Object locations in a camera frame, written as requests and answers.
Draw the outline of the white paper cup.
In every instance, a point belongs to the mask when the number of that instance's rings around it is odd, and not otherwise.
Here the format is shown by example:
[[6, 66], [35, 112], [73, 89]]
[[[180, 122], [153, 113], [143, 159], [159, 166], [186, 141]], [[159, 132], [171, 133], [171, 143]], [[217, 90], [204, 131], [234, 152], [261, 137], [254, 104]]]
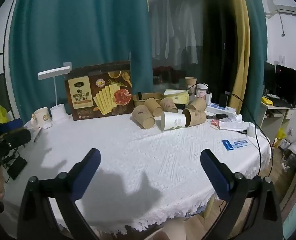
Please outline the white paper cup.
[[160, 122], [162, 131], [168, 131], [185, 127], [186, 117], [180, 113], [163, 112]]

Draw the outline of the yellow plastic bag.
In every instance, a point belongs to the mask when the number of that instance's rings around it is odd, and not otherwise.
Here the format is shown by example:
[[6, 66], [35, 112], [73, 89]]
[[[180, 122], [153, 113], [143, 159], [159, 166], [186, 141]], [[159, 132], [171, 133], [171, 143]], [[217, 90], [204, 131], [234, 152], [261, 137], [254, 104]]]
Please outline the yellow plastic bag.
[[7, 122], [9, 122], [7, 110], [3, 106], [0, 106], [0, 124], [5, 124]]

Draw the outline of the black pen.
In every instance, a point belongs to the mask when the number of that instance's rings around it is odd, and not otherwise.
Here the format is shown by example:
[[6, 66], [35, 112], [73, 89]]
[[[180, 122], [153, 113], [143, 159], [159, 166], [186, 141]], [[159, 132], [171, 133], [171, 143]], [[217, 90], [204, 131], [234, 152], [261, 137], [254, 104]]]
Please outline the black pen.
[[40, 137], [40, 135], [41, 135], [41, 132], [42, 132], [42, 128], [39, 128], [39, 129], [36, 131], [33, 142], [36, 142], [36, 141], [39, 139], [39, 137]]

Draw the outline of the white cartoon mug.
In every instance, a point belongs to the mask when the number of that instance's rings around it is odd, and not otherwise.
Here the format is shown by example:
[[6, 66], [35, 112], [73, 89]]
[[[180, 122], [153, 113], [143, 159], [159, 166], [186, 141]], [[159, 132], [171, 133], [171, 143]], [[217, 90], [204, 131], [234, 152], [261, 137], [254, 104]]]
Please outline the white cartoon mug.
[[47, 107], [42, 107], [32, 114], [30, 123], [34, 129], [52, 127], [51, 117]]

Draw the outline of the white desk lamp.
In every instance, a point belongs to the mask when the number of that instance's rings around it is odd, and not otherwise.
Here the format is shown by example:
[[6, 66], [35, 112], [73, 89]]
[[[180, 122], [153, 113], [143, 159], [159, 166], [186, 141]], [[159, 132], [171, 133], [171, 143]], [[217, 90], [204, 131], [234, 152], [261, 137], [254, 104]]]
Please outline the white desk lamp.
[[54, 88], [55, 88], [55, 105], [50, 108], [50, 112], [51, 112], [52, 121], [54, 123], [59, 123], [69, 118], [69, 115], [66, 113], [64, 104], [58, 104], [56, 77], [69, 74], [71, 70], [72, 70], [72, 63], [64, 62], [62, 67], [45, 70], [37, 74], [38, 80], [44, 80], [44, 79], [53, 80]]

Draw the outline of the blue white card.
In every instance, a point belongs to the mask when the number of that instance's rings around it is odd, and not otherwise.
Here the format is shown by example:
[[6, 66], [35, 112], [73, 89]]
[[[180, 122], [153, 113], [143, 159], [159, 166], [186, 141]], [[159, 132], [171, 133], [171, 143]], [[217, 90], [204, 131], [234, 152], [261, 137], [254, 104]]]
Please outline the blue white card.
[[227, 151], [233, 151], [250, 145], [248, 140], [222, 140], [221, 142]]

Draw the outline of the white crumpled paper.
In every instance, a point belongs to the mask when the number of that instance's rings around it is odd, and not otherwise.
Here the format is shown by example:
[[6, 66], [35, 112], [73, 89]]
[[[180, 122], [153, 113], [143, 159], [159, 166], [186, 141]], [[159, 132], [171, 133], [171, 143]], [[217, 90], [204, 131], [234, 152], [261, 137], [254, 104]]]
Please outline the white crumpled paper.
[[241, 114], [228, 116], [220, 120], [211, 120], [210, 124], [217, 129], [227, 131], [245, 131], [249, 127], [249, 123], [242, 120]]

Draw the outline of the white desk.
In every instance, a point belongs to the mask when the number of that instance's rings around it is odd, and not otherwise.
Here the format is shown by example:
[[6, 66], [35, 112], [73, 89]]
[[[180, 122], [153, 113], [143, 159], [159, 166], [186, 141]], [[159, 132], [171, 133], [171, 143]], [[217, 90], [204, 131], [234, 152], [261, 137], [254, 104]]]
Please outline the white desk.
[[295, 108], [277, 107], [261, 102], [257, 116], [257, 124], [269, 138], [272, 145], [280, 128], [282, 128], [284, 132], [288, 131], [288, 124], [294, 117], [295, 112]]

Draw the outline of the brown cracker box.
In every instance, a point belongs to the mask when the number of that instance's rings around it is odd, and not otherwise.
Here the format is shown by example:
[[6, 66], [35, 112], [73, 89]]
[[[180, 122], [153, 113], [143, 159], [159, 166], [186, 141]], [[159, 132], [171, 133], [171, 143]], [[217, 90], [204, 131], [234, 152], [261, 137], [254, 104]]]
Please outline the brown cracker box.
[[72, 70], [65, 89], [75, 121], [130, 114], [134, 109], [130, 62], [112, 62]]

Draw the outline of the white textured tablecloth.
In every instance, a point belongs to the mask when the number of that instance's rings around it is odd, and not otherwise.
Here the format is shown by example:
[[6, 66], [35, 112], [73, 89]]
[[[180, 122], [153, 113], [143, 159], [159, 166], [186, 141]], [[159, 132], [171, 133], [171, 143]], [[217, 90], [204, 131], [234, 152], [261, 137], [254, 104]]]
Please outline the white textured tablecloth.
[[[227, 151], [222, 140], [248, 140], [250, 145]], [[267, 167], [271, 157], [262, 135], [251, 138], [209, 123], [161, 131], [159, 124], [142, 129], [130, 114], [67, 120], [43, 130], [36, 142], [19, 149], [27, 166], [5, 185], [1, 220], [6, 230], [16, 233], [31, 176], [50, 179], [68, 172], [92, 148], [100, 151], [101, 163], [76, 204], [93, 229], [107, 233], [125, 233], [127, 226], [142, 231], [205, 206], [215, 192], [200, 163], [205, 149], [247, 178]]]

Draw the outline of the blue white box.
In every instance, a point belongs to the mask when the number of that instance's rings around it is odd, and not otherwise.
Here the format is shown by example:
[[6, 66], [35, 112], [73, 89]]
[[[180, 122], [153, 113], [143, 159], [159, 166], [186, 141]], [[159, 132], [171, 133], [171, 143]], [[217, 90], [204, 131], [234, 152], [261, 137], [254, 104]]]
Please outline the blue white box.
[[216, 103], [211, 103], [208, 105], [205, 109], [206, 112], [214, 113], [214, 114], [225, 114], [228, 116], [236, 115], [236, 109], [232, 107], [221, 107], [220, 105]]

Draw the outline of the yellow curtain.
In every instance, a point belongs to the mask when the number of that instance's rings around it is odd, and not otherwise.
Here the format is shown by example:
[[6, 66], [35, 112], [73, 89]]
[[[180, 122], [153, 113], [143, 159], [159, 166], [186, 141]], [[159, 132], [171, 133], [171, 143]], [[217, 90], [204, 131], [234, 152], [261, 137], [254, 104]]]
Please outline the yellow curtain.
[[232, 93], [245, 96], [250, 60], [250, 21], [246, 0], [232, 0], [237, 28], [237, 72]]

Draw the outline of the black monitor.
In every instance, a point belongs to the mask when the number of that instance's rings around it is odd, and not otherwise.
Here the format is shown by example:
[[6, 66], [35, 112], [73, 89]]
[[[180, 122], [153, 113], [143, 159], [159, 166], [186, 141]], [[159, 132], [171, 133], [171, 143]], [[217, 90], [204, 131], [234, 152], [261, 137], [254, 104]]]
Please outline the black monitor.
[[296, 70], [266, 62], [263, 95], [276, 107], [296, 108]]

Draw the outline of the clear jar white lid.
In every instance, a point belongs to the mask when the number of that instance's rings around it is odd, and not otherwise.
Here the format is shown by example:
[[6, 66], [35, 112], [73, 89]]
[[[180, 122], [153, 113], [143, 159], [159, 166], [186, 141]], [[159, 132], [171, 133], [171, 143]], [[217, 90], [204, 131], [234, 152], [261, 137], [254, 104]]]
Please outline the clear jar white lid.
[[198, 83], [196, 85], [196, 97], [197, 98], [203, 98], [204, 100], [207, 97], [208, 92], [208, 85], [205, 83]]

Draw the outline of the yellow bowl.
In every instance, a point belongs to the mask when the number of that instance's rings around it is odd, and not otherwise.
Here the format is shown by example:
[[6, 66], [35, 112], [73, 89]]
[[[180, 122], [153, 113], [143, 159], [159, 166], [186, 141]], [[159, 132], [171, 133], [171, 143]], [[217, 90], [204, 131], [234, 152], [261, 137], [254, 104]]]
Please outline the yellow bowl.
[[172, 98], [173, 103], [187, 105], [189, 103], [189, 93], [187, 90], [166, 89], [164, 98]]

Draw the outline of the upright brown paper cup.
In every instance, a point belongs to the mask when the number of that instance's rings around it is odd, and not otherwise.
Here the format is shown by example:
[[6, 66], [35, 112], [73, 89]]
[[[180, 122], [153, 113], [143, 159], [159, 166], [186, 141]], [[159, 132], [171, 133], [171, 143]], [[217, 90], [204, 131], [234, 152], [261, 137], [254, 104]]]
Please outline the upright brown paper cup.
[[190, 77], [190, 76], [185, 77], [185, 85], [190, 94], [195, 94], [196, 84], [197, 84], [196, 77]]

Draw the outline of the tan utensil tray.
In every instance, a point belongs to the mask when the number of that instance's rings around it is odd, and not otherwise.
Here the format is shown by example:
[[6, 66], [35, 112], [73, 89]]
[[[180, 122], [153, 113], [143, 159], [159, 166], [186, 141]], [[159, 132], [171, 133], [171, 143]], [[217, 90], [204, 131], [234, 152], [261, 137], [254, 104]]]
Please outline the tan utensil tray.
[[143, 105], [150, 98], [154, 98], [157, 103], [160, 103], [164, 96], [162, 93], [141, 93], [141, 96], [139, 94], [133, 94], [134, 107]]

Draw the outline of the white air conditioner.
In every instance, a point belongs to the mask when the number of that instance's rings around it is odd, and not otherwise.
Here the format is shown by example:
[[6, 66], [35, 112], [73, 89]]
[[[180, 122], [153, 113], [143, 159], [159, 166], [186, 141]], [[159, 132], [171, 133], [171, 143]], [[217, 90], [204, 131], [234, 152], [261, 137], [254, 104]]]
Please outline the white air conditioner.
[[269, 12], [265, 12], [266, 18], [272, 18], [276, 14], [296, 16], [296, 7], [277, 5], [273, 0], [267, 0]]

